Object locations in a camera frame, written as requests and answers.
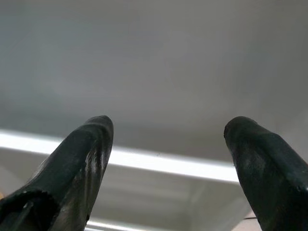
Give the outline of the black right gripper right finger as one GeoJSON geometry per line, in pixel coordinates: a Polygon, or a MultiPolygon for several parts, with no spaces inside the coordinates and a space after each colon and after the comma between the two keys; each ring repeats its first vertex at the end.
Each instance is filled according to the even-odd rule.
{"type": "Polygon", "coordinates": [[[240,186],[263,231],[308,229],[308,165],[278,134],[239,116],[224,139],[240,186]]]}

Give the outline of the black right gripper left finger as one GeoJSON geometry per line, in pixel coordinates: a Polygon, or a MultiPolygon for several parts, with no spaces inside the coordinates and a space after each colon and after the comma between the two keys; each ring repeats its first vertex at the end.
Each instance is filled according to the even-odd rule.
{"type": "Polygon", "coordinates": [[[112,150],[114,127],[96,116],[71,132],[29,181],[0,202],[3,231],[82,231],[112,150]]]}

